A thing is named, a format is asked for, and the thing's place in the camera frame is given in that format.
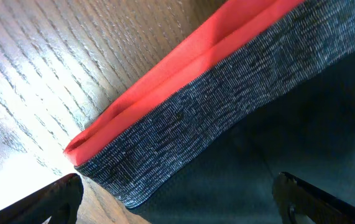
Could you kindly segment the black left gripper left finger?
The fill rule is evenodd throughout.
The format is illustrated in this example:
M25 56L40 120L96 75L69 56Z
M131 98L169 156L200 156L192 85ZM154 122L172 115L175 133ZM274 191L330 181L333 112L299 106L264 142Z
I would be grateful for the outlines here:
M75 224L82 199L81 177L71 173L0 210L0 224Z

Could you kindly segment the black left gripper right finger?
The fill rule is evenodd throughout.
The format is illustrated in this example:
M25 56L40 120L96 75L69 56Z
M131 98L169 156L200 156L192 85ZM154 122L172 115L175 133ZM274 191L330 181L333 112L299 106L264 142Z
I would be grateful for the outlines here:
M283 224L355 224L355 207L288 173L281 172L272 196Z

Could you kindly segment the black leggings with red waistband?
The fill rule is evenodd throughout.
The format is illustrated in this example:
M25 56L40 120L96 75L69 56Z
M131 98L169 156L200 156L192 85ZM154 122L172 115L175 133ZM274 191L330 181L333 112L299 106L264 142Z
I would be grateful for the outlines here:
M151 223L282 223L288 172L355 207L355 1L227 1L64 151Z

